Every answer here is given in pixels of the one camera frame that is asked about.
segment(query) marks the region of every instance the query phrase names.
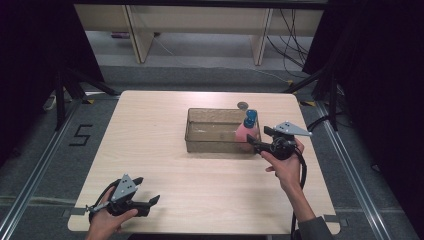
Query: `hand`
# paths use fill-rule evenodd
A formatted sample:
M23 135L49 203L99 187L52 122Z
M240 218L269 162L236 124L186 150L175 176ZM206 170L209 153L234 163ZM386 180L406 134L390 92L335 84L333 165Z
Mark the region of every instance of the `hand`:
M299 153L302 154L305 146L299 140L295 139L295 141ZM293 153L286 160L278 160L271 153L262 151L261 156L271 163L265 171L275 171L275 176L280 180L281 188L286 192L297 220L304 222L314 219L315 214L300 187L300 162L297 155Z
M109 199L114 188L115 187L109 188L100 203L104 203L107 199ZM137 213L137 209L131 209L119 216L113 216L105 208L101 209L91 220L91 225L88 229L86 239L108 239L113 233L120 232L121 224L132 217L135 217Z
M295 141L300 151L299 153L302 154L305 146L299 140L295 139ZM266 151L262 151L261 156L271 164L265 171L275 171L275 176L280 180L281 188L286 193L289 190L293 190L293 188L300 188L300 162L295 153L286 160L278 160Z

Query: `clear plastic container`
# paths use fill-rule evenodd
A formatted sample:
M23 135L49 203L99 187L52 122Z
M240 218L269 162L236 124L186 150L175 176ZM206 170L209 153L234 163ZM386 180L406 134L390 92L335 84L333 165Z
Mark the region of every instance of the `clear plastic container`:
M254 154L253 149L246 152L235 141L235 132L245 117L246 112L240 109L190 108L185 134L187 152ZM259 120L255 125L260 129Z

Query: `gray floor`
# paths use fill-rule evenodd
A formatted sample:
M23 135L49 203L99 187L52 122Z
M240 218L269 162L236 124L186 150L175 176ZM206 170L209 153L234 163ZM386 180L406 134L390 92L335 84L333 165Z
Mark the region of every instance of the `gray floor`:
M296 64L288 60L284 61L284 58L269 43L266 46L262 65L255 66L247 36L162 33L153 42L147 61L140 65L136 62L129 39L112 39L108 32L87 32L87 35L106 82L119 90L157 88L196 90L201 89L196 82L207 81L211 84L215 78L216 83L219 84L222 81L221 78L227 78L225 85L227 91L249 91L254 88L254 84L257 84L255 82L257 78L264 86L263 89L255 89L255 91L280 92L288 86L287 80L292 79L298 82L302 79L291 76L290 73L305 76L299 73L300 68ZM278 37L271 39L284 49ZM308 48L312 39L299 38L299 41ZM288 54L301 61L297 52L291 50ZM205 76L210 76L210 79L204 79ZM235 83L231 82L232 77L237 79L234 80ZM240 79L243 78L246 82L240 85ZM296 94L298 99L311 100L309 94L312 87L308 86L300 90ZM78 104L78 108L26 211L15 226L11 239L49 239L53 236L63 239L82 239L84 237L84 233L73 233L67 229L68 211L78 197L85 180L84 176L88 173L116 103L116 99L105 98L95 100L94 104L76 102L67 104L68 109L72 104ZM301 110L307 124L319 117L317 107L301 106ZM71 148L69 146L71 143L79 141L74 138L76 129L81 124L87 123L95 126L95 130L94 127L85 129L87 131L85 134L90 135L87 146ZM24 188L40 156L43 155L45 147L54 135L54 125L54 111L48 111L40 116L26 141L21 144L21 155L11 158L0 169L0 216L2 218L8 213L15 197ZM391 239L418 239L382 176L370 168L372 159L366 148L362 146L349 118L338 117L338 126L338 134L347 148L360 181L372 203L375 204ZM328 131L324 124L319 125L314 130L312 141L342 225L341 232L335 236L336 239L383 239L376 234L376 231L373 231L370 218L352 186L341 157L334 150ZM113 239L127 237L128 235L116 235ZM273 236L273 239L289 238Z

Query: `pink object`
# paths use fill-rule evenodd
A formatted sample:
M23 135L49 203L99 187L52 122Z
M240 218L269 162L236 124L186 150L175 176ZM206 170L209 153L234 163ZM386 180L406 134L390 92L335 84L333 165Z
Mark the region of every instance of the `pink object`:
M259 129L256 127L256 110L247 110L246 118L237 128L235 133L235 141L242 142L239 147L243 151L249 152L253 150L253 146L247 143L247 134L251 135L254 138L258 138Z

